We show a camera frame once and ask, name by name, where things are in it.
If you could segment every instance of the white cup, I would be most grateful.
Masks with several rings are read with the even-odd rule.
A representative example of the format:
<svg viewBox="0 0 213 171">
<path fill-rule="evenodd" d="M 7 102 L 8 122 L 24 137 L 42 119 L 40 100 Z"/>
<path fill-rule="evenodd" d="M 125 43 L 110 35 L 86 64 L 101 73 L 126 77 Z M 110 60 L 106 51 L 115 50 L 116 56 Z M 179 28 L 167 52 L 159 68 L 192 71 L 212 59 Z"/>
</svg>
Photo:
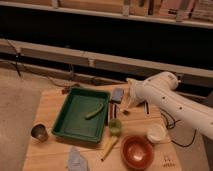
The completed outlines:
<svg viewBox="0 0 213 171">
<path fill-rule="evenodd" d="M 167 131 L 160 124 L 151 124 L 147 130 L 147 138 L 152 143 L 159 143 L 166 138 Z"/>
</svg>

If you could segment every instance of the gray towel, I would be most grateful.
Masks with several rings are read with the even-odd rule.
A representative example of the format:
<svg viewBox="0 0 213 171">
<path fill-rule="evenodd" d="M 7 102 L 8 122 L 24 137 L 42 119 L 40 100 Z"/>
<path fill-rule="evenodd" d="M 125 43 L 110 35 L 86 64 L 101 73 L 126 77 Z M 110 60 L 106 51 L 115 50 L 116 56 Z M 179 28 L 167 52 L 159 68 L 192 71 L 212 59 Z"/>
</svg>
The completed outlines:
<svg viewBox="0 0 213 171">
<path fill-rule="evenodd" d="M 79 153 L 76 147 L 72 147 L 68 159 L 69 171 L 89 171 L 87 160 Z"/>
</svg>

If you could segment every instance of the green plastic tray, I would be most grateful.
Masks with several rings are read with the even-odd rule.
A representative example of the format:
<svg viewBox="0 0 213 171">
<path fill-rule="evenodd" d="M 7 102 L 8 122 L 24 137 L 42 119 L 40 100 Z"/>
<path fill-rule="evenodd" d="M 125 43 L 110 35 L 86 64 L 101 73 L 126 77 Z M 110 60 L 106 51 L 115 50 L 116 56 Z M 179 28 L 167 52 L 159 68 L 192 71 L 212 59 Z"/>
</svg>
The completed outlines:
<svg viewBox="0 0 213 171">
<path fill-rule="evenodd" d="M 72 88 L 54 123 L 52 134 L 65 138 L 98 143 L 101 140 L 105 118 L 108 112 L 109 92 L 85 88 Z M 85 115 L 103 109 L 93 118 L 86 120 Z"/>
</svg>

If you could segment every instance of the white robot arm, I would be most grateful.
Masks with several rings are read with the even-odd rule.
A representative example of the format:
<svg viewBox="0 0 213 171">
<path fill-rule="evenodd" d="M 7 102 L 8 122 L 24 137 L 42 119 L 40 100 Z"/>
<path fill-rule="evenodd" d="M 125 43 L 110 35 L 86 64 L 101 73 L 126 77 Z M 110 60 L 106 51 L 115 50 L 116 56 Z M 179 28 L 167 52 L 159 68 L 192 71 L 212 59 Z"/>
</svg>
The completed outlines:
<svg viewBox="0 0 213 171">
<path fill-rule="evenodd" d="M 177 116 L 213 140 L 213 108 L 191 101 L 173 90 L 178 86 L 177 77 L 162 72 L 144 81 L 128 79 L 130 97 L 136 102 L 147 101 Z"/>
</svg>

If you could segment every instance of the wooden tabletop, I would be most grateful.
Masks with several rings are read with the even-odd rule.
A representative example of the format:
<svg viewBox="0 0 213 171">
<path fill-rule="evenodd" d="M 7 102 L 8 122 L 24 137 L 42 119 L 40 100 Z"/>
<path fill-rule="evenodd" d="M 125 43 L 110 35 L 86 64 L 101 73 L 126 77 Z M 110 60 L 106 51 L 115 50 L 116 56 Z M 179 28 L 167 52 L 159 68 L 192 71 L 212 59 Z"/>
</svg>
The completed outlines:
<svg viewBox="0 0 213 171">
<path fill-rule="evenodd" d="M 127 85 L 110 85 L 93 88 L 111 92 L 115 87 L 124 88 L 125 93 L 121 107 L 125 106 L 128 94 Z M 44 124 L 47 127 L 49 139 L 41 143 L 35 138 L 30 138 L 23 168 L 24 171 L 67 171 L 68 156 L 73 145 L 87 159 L 90 171 L 125 171 L 128 169 L 123 164 L 120 156 L 122 139 L 126 135 L 145 135 L 147 127 L 152 123 L 160 123 L 165 126 L 158 108 L 154 105 L 149 106 L 150 114 L 144 112 L 143 106 L 131 108 L 129 115 L 118 113 L 117 117 L 122 121 L 123 125 L 122 135 L 106 160 L 101 162 L 100 154 L 109 138 L 107 126 L 104 128 L 101 142 L 97 145 L 63 140 L 51 134 L 52 126 L 60 112 L 65 97 L 66 95 L 62 95 L 61 89 L 46 90 L 42 93 L 34 125 L 38 123 Z M 182 170 L 168 135 L 163 142 L 154 145 L 154 151 L 154 161 L 147 171 Z"/>
</svg>

